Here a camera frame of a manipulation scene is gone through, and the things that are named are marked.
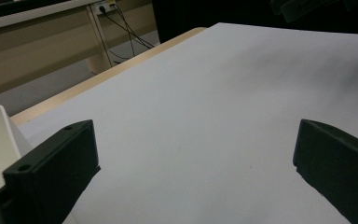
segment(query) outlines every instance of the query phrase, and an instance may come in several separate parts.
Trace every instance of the power outlet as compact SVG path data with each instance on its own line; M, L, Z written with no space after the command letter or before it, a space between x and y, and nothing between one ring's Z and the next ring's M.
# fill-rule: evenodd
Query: power outlet
M106 12L115 10L114 5L116 4L116 0L103 0L101 2L94 3L95 11L97 15L103 14L100 10L100 7L104 7Z

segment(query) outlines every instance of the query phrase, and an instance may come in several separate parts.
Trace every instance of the desk leg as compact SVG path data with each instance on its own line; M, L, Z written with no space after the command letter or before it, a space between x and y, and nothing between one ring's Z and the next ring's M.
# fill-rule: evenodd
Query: desk leg
M100 74L101 72L113 67L113 59L111 59L111 55L109 54L109 48L106 44L101 24L98 21L98 16L95 13L95 8L88 5L87 12L89 14L89 20L94 30L95 37L100 43L100 53L86 59L86 63L92 73Z

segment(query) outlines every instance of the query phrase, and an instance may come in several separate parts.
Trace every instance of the power strip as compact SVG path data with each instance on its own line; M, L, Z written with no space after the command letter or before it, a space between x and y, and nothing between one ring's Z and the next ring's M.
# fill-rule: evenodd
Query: power strip
M115 10L114 5L116 4L116 0L103 0L101 2L94 3L95 11L97 15L103 14L100 10L100 7L104 7L106 12Z

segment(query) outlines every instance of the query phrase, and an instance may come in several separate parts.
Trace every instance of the screw hole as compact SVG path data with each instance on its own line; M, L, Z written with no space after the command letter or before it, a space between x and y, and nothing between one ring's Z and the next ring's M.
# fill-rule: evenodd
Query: screw hole
M18 171L23 172L28 170L29 168L31 168L30 164L22 165L21 167L19 167Z

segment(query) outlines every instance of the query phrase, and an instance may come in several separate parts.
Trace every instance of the gray floor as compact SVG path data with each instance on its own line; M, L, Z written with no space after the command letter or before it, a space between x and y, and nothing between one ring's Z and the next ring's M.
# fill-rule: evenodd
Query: gray floor
M157 31L141 36L148 43L159 44ZM144 46L132 41L135 55L147 50ZM121 63L133 57L130 41L111 48L115 62ZM10 116L36 105L76 84L95 76L88 69L86 62L81 61L64 67L61 70L35 79L10 91L0 93L0 105Z

